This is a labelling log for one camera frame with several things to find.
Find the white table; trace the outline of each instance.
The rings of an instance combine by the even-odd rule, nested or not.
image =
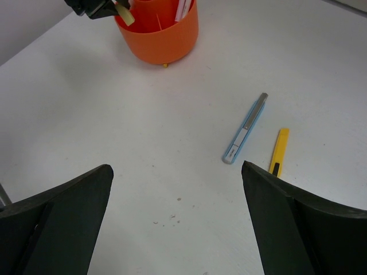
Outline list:
[[[268,168],[282,127],[284,180],[367,209],[367,19],[320,0],[199,8],[197,46],[168,69],[137,60],[112,18],[74,14],[0,68],[12,200],[114,168],[89,274],[262,274],[240,171]],[[224,164],[262,92],[261,118]]]

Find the orange cup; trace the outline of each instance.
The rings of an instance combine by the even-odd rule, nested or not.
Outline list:
[[[151,64],[168,64],[187,55],[196,43],[199,27],[196,0],[185,18],[175,22],[178,0],[135,0],[130,12],[135,22],[126,26],[115,21],[127,45],[139,59]]]

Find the yellow box cutter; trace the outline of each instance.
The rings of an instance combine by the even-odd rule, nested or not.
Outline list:
[[[283,128],[279,132],[278,139],[274,148],[273,158],[270,164],[269,172],[280,177],[283,167],[283,159],[286,154],[287,142],[289,136],[289,129]]]

